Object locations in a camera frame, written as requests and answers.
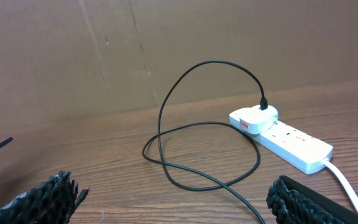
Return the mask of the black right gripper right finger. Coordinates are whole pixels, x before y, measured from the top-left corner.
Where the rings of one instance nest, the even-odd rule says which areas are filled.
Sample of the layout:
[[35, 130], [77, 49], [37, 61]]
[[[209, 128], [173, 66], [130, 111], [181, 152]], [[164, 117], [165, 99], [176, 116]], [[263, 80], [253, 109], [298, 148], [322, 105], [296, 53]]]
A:
[[266, 202], [278, 224], [358, 224], [358, 214], [285, 175], [270, 186]]

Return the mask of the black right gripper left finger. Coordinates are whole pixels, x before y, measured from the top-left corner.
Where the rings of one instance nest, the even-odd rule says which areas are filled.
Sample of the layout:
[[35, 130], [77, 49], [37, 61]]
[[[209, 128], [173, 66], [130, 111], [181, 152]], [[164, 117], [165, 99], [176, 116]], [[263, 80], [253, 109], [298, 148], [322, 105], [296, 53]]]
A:
[[0, 208], [0, 224], [68, 223], [75, 211], [78, 184], [61, 170]]

